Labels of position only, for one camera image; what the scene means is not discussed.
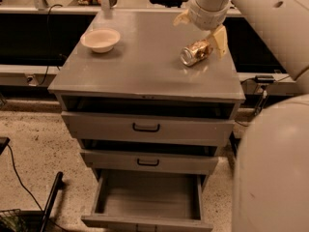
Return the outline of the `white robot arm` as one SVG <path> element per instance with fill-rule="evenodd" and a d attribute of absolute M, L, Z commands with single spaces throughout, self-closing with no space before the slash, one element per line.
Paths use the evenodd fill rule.
<path fill-rule="evenodd" d="M 236 5 L 301 92 L 263 110 L 242 137 L 232 232 L 309 232 L 309 3 L 191 0 L 176 21 L 213 29 L 225 18 L 228 3 Z"/>

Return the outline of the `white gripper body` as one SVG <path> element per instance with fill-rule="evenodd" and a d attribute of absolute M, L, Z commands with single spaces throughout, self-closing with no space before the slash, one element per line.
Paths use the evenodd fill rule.
<path fill-rule="evenodd" d="M 229 0 L 223 0 L 220 6 L 219 10 L 211 11 L 206 6 L 200 5 L 197 0 L 191 0 L 188 9 L 189 19 L 201 30 L 214 30 L 225 20 L 229 10 Z"/>

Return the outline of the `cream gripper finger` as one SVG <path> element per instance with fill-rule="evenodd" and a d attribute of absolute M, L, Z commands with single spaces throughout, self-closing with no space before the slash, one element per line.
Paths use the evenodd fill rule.
<path fill-rule="evenodd" d="M 208 35 L 208 40 L 217 57 L 221 59 L 228 50 L 228 37 L 226 27 L 221 24 L 216 29 L 211 30 Z"/>
<path fill-rule="evenodd" d="M 173 25 L 178 26 L 180 24 L 188 24 L 189 22 L 190 22 L 189 11 L 185 10 L 175 17 Z"/>

